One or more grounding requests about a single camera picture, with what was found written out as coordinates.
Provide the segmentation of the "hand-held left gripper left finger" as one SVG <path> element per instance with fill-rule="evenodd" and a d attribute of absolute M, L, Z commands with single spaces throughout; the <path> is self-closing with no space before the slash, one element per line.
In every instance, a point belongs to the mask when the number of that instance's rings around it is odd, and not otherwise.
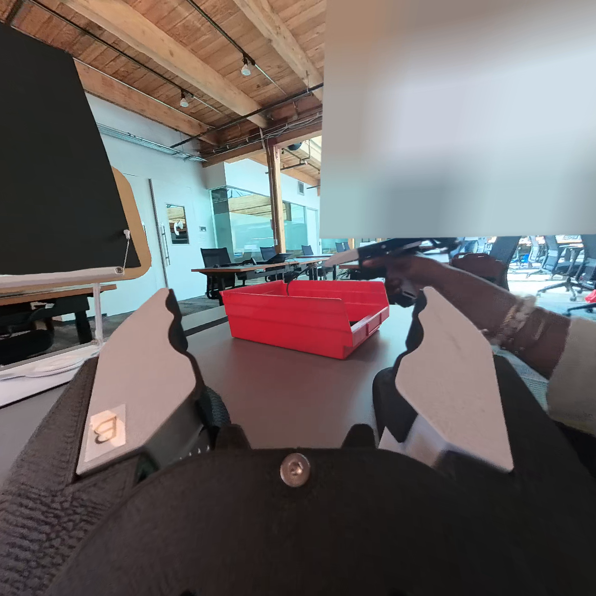
<path fill-rule="evenodd" d="M 76 473 L 144 454 L 163 468 L 205 426 L 205 382 L 188 353 L 175 294 L 162 288 L 112 333 L 98 356 Z"/>

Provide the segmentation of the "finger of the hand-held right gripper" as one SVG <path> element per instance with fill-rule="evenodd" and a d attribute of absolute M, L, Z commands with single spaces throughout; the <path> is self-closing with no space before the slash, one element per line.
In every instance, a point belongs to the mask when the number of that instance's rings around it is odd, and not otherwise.
<path fill-rule="evenodd" d="M 361 261 L 359 259 L 358 249 L 350 249 L 347 251 L 335 252 L 331 255 L 325 256 L 321 259 L 322 266 L 331 268 L 338 266 L 340 268 L 360 268 Z"/>

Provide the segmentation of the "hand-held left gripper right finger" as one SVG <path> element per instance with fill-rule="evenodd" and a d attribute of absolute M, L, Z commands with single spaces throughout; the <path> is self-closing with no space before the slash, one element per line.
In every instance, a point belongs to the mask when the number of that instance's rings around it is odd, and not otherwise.
<path fill-rule="evenodd" d="M 392 382 L 414 412 L 386 411 L 379 449 L 435 467 L 448 453 L 471 457 L 509 473 L 513 470 L 508 431 L 487 339 L 436 289 L 418 297 L 406 351 Z"/>

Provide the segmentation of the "red plastic bin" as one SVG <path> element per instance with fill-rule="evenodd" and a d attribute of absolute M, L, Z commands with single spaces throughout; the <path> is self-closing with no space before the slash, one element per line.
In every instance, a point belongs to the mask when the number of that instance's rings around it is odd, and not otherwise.
<path fill-rule="evenodd" d="M 389 317 L 381 281 L 294 280 L 225 290 L 231 335 L 344 360 Z"/>

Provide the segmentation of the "person's right forearm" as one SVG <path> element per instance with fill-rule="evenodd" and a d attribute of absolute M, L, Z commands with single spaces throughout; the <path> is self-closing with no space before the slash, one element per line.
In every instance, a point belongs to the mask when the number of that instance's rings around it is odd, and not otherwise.
<path fill-rule="evenodd" d="M 513 296 L 516 304 L 489 338 L 547 379 L 553 420 L 594 436 L 595 321 L 539 308 L 534 296 Z"/>

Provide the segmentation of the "person's right hand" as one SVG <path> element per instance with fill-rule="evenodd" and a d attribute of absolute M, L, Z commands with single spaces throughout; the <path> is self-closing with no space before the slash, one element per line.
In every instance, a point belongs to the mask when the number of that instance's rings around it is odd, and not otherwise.
<path fill-rule="evenodd" d="M 366 260 L 363 266 L 386 269 L 388 296 L 402 294 L 404 287 L 414 295 L 425 287 L 432 287 L 479 330 L 489 334 L 496 333 L 517 302 L 503 288 L 427 257 L 387 255 Z"/>

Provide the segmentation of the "wooden desk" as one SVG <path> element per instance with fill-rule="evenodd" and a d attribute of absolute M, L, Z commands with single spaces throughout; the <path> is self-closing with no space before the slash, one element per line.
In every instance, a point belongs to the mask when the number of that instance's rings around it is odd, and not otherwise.
<path fill-rule="evenodd" d="M 227 286 L 226 279 L 234 277 L 242 283 L 242 287 L 250 279 L 269 278 L 284 282 L 297 279 L 308 274 L 311 281 L 318 279 L 318 269 L 323 267 L 331 255 L 307 256 L 291 258 L 276 264 L 226 264 L 215 267 L 191 269 L 193 273 L 201 273 L 207 277 L 206 296 L 210 300 L 217 300 L 223 306 L 222 293 L 226 289 L 240 288 L 235 283 Z"/>
<path fill-rule="evenodd" d="M 68 312 L 88 311 L 89 300 L 93 300 L 93 285 L 69 287 L 46 287 L 19 293 L 1 294 L 1 309 L 34 309 L 32 303 L 51 304 Z"/>

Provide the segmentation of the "white door with window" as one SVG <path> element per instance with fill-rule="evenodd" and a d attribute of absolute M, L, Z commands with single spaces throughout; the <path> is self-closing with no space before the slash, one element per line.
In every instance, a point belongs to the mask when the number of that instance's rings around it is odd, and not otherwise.
<path fill-rule="evenodd" d="M 198 249 L 191 190 L 156 178 L 150 179 L 150 190 L 166 285 L 178 300 L 196 297 L 198 275 L 191 270 L 196 266 Z"/>

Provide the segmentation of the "black office chair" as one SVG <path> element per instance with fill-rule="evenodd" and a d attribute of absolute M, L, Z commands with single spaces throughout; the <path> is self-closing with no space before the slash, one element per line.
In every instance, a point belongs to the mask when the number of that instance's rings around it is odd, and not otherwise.
<path fill-rule="evenodd" d="M 92 340 L 87 296 L 1 306 L 1 365 L 77 347 Z"/>
<path fill-rule="evenodd" d="M 548 291 L 564 289 L 570 294 L 570 301 L 576 302 L 579 294 L 584 290 L 575 281 L 575 275 L 579 271 L 582 262 L 578 262 L 583 252 L 583 238 L 581 235 L 565 236 L 565 242 L 559 242 L 555 235 L 545 235 L 546 255 L 541 264 L 542 272 L 550 274 L 551 278 L 559 276 L 562 281 L 541 288 L 537 291 L 536 297 L 542 297 Z"/>
<path fill-rule="evenodd" d="M 228 267 L 232 265 L 226 247 L 215 249 L 201 248 L 200 250 L 205 269 L 215 269 L 221 266 Z M 235 273 L 227 274 L 223 277 L 212 275 L 211 273 L 206 273 L 205 275 L 207 277 L 206 296 L 212 300 L 218 299 L 220 304 L 222 304 L 220 291 L 235 288 Z"/>

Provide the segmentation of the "white tablet stand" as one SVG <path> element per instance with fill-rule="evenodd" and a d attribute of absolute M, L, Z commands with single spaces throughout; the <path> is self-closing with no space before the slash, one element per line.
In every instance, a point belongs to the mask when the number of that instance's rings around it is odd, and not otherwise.
<path fill-rule="evenodd" d="M 101 291 L 111 289 L 109 282 L 134 279 L 144 275 L 151 265 L 151 254 L 145 232 L 125 229 L 123 233 L 126 238 L 123 265 L 68 272 L 1 275 L 1 294 L 46 287 L 92 284 L 96 325 L 95 339 L 81 347 L 1 367 L 1 407 L 67 384 L 87 360 L 99 354 L 104 342 Z"/>

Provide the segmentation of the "black board with wooden rim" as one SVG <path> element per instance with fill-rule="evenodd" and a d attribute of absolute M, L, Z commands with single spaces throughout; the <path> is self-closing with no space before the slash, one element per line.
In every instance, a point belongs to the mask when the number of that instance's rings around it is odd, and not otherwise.
<path fill-rule="evenodd" d="M 75 63 L 1 24 L 1 275 L 124 264 L 143 231 Z"/>

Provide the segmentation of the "wooden support post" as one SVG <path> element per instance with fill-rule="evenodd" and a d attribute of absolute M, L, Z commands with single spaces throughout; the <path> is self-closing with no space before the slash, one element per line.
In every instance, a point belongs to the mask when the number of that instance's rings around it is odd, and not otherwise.
<path fill-rule="evenodd" d="M 280 149 L 277 143 L 270 139 L 266 144 L 266 159 L 271 197 L 272 231 L 274 248 L 277 253 L 286 252 L 286 235 L 284 228 L 284 212 L 281 195 L 281 162 Z"/>

